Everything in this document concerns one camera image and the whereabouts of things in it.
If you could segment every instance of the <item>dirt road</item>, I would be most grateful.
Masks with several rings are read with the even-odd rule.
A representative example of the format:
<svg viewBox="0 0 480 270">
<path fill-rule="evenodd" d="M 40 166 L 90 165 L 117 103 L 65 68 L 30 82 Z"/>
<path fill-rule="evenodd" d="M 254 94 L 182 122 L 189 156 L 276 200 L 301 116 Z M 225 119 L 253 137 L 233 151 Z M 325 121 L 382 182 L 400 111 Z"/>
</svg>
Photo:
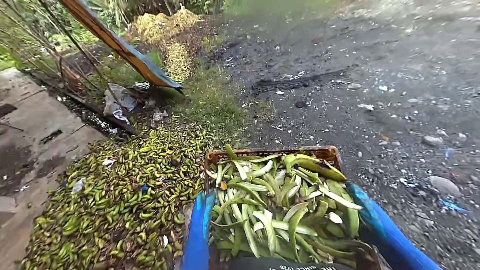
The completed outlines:
<svg viewBox="0 0 480 270">
<path fill-rule="evenodd" d="M 216 62 L 245 106 L 274 103 L 269 120 L 252 115 L 255 146 L 338 146 L 415 246 L 444 269 L 480 269 L 479 15 L 473 1 L 378 0 L 237 17 Z"/>
</svg>

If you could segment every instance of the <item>plastic crate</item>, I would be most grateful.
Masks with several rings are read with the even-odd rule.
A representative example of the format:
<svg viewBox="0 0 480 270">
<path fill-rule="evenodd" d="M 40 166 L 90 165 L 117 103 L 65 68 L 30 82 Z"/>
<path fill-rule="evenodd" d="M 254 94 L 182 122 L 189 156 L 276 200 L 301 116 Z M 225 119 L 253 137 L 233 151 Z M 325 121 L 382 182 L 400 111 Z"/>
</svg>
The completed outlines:
<svg viewBox="0 0 480 270">
<path fill-rule="evenodd" d="M 243 150 L 234 150 L 235 154 L 238 157 L 244 156 L 259 156 L 266 157 L 272 154 L 296 154 L 300 151 L 311 151 L 318 159 L 324 159 L 328 161 L 332 166 L 337 168 L 339 171 L 342 171 L 342 159 L 340 158 L 340 153 L 338 148 L 335 146 L 314 146 L 314 147 L 292 147 L 286 149 L 243 149 Z M 221 159 L 228 158 L 228 153 L 225 151 L 211 151 L 207 154 L 205 158 L 205 170 L 211 170 L 212 163 L 216 164 Z M 205 191 L 208 193 L 210 189 L 211 182 L 214 179 L 211 179 L 208 174 L 205 174 Z"/>
</svg>

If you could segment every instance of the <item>concrete sidewalk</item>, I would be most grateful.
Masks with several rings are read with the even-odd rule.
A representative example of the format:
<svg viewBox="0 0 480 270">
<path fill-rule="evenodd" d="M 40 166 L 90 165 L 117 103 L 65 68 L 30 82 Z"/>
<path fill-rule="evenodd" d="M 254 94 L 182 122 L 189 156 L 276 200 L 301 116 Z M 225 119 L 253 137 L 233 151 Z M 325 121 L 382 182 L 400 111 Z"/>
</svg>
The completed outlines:
<svg viewBox="0 0 480 270">
<path fill-rule="evenodd" d="M 24 130 L 0 125 L 0 270 L 14 270 L 57 176 L 106 138 L 14 68 L 0 73 L 4 104 L 17 109 L 0 123 Z"/>
</svg>

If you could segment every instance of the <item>gloved hand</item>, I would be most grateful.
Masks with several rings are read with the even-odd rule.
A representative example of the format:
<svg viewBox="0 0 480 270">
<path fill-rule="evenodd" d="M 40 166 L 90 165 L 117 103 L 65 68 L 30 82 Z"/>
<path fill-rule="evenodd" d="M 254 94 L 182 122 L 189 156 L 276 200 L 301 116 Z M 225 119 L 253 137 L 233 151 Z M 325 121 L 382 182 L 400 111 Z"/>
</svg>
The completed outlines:
<svg viewBox="0 0 480 270">
<path fill-rule="evenodd" d="M 187 244 L 183 253 L 182 270 L 208 270 L 208 231 L 216 192 L 200 193 L 195 201 Z"/>
<path fill-rule="evenodd" d="M 441 270 L 418 250 L 398 229 L 390 217 L 358 186 L 347 183 L 356 204 L 363 206 L 360 216 L 371 228 L 360 233 L 362 240 L 374 244 L 394 270 Z"/>
</svg>

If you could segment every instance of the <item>person's right hand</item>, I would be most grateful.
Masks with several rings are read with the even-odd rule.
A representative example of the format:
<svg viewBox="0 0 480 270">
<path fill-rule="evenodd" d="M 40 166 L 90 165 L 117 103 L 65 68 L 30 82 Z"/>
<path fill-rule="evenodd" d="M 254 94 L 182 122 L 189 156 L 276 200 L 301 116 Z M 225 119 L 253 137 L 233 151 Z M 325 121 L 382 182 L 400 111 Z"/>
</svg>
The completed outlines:
<svg viewBox="0 0 480 270">
<path fill-rule="evenodd" d="M 428 256 L 417 249 L 399 230 L 383 209 L 357 185 L 347 183 L 355 203 L 363 206 L 362 220 L 370 230 L 363 230 L 363 241 L 374 244 L 394 270 L 440 270 Z"/>
</svg>

